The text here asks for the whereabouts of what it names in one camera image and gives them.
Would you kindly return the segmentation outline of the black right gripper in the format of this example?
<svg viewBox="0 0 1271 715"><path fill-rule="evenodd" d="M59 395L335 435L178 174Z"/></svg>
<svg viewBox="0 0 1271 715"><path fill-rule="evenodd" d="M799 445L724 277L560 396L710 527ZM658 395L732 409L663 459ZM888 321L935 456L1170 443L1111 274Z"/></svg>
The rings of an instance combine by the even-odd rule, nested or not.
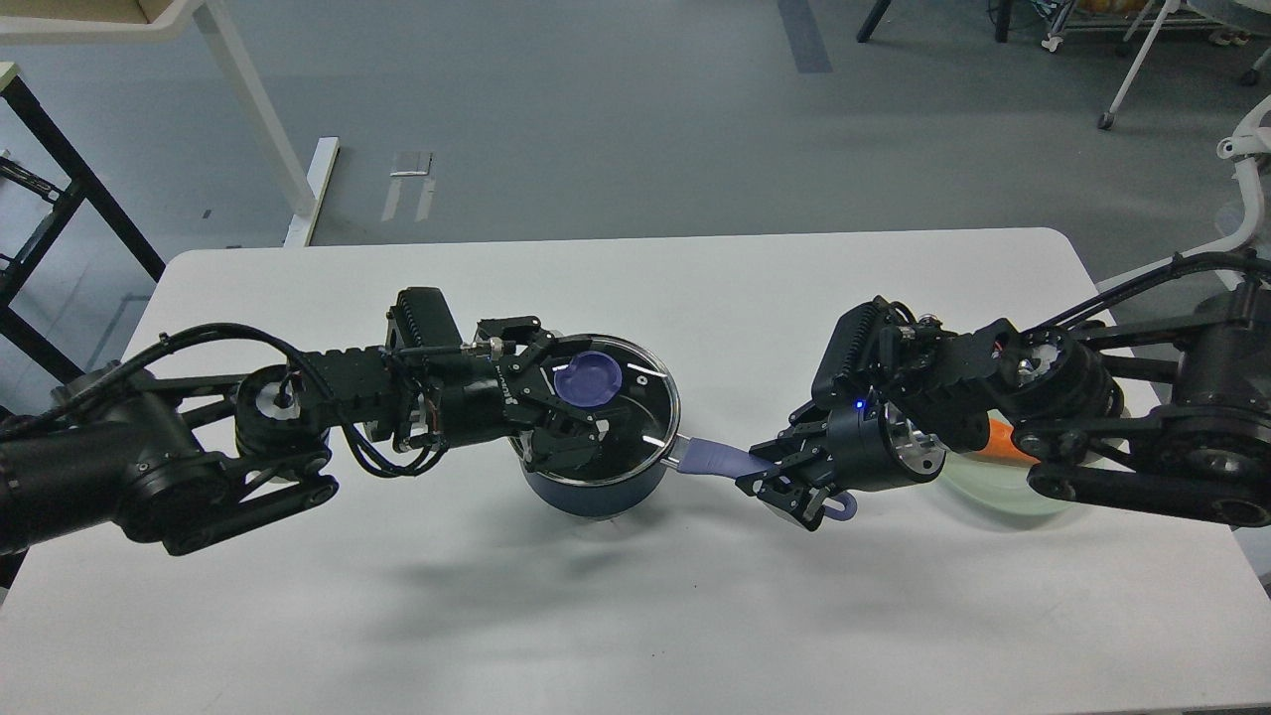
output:
<svg viewBox="0 0 1271 715"><path fill-rule="evenodd" d="M948 451L894 403L860 403L836 411L805 403L774 438L750 444L746 453L785 469L827 465L825 486L876 493L934 481ZM744 474L736 488L806 532L816 532L825 521L844 523L844 493L799 481L780 466Z"/></svg>

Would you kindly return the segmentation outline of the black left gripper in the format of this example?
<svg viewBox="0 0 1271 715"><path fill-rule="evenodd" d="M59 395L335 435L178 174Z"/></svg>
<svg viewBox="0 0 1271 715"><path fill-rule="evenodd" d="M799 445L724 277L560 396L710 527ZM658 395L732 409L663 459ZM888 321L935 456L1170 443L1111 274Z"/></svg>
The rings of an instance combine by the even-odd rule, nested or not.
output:
<svg viewBox="0 0 1271 715"><path fill-rule="evenodd" d="M465 354L460 345L422 351L422 418L427 448L460 448L519 434L520 462L530 472L564 474L591 464L604 436L588 417L521 403L553 395L552 352L562 335L540 317L500 317L477 323L477 344L488 356ZM519 403L519 422L508 417Z"/></svg>

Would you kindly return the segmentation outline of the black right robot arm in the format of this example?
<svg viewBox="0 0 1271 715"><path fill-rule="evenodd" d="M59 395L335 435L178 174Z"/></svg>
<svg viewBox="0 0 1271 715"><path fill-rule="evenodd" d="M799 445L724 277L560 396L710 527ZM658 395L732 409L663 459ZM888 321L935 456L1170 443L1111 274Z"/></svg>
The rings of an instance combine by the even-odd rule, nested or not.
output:
<svg viewBox="0 0 1271 715"><path fill-rule="evenodd" d="M986 447L991 413L1054 500L1229 526L1270 511L1268 262L1174 257L1028 330L949 331L872 298L834 326L741 493L817 530L833 500L930 483Z"/></svg>

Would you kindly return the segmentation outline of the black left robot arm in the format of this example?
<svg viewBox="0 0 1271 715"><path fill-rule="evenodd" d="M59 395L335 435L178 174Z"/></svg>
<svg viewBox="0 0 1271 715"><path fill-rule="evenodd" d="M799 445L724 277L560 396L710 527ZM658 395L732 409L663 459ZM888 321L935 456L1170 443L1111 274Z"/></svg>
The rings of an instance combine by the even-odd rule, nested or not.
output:
<svg viewBox="0 0 1271 715"><path fill-rule="evenodd" d="M4 422L3 558L104 523L180 556L301 514L341 488L324 474L332 433L383 479L502 438L534 469L585 466L618 411L552 392L557 345L536 317L480 323L465 343L400 309L384 345L343 352L240 323L164 337Z"/></svg>

